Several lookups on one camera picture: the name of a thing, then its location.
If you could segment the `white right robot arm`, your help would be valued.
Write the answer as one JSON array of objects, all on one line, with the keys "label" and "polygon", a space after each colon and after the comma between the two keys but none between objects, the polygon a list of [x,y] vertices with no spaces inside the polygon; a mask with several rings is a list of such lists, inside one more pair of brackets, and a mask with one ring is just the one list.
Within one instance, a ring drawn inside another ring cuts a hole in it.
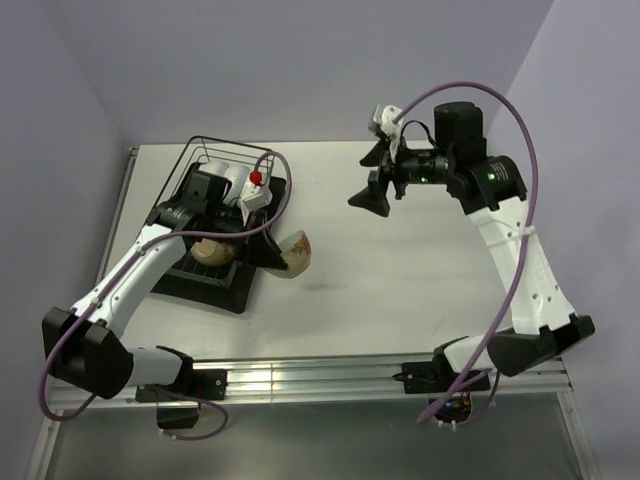
[{"label": "white right robot arm", "polygon": [[533,205],[514,161],[490,156],[483,112],[472,102],[449,102],[434,109],[431,147],[411,148],[404,138],[401,109],[379,105],[369,121],[378,141],[360,163],[369,168],[366,187],[349,205],[381,217],[390,213],[388,189],[402,199],[407,186],[443,185],[481,235],[504,289],[512,293],[511,325],[492,334],[453,340],[439,347],[435,383],[452,390],[468,374],[466,363],[514,377],[557,357],[594,334],[588,315],[578,314],[561,291],[533,226]]}]

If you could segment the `cream bowl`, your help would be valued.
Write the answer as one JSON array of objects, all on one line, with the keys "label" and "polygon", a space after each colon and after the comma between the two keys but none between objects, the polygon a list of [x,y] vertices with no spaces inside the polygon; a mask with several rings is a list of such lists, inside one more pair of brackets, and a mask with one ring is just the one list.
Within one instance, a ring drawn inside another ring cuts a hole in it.
[{"label": "cream bowl", "polygon": [[200,264],[220,267],[231,262],[236,253],[236,247],[212,239],[202,239],[190,249],[192,257]]}]

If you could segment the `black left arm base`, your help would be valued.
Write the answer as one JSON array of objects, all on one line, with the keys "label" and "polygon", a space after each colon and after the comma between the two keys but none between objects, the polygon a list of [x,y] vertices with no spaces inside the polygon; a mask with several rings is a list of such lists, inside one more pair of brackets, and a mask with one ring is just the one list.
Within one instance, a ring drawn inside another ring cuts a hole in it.
[{"label": "black left arm base", "polygon": [[[135,393],[137,403],[156,405],[156,424],[160,432],[181,441],[196,441],[220,434],[229,422],[229,413],[218,404],[224,400],[228,385],[225,369],[195,370],[185,386],[145,386]],[[208,434],[187,435],[207,410],[221,415],[220,424]]]}]

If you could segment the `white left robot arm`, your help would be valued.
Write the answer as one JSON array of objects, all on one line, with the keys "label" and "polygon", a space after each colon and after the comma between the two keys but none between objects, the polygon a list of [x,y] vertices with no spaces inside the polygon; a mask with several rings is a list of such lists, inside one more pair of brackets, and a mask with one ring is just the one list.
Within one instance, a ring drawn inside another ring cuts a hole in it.
[{"label": "white left robot arm", "polygon": [[92,398],[111,399],[131,386],[159,386],[172,399],[190,395],[191,356],[165,346],[127,348],[121,337],[142,301],[198,242],[237,247],[231,258],[253,268],[286,269],[270,228],[288,205],[291,185],[280,177],[258,181],[258,174],[191,167],[174,193],[153,206],[134,244],[102,281],[69,309],[45,315],[42,377]]}]

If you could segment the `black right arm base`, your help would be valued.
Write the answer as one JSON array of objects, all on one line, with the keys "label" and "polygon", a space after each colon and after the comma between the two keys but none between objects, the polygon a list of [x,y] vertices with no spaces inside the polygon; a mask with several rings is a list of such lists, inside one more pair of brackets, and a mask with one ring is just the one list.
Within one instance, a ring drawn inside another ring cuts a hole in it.
[{"label": "black right arm base", "polygon": [[[395,381],[403,385],[404,393],[407,395],[436,396],[444,394],[456,378],[455,372],[436,360],[402,363],[400,372],[393,376]],[[445,402],[435,418],[445,423],[468,420],[473,411],[471,393],[490,389],[488,375],[479,370],[472,370],[458,392]]]}]

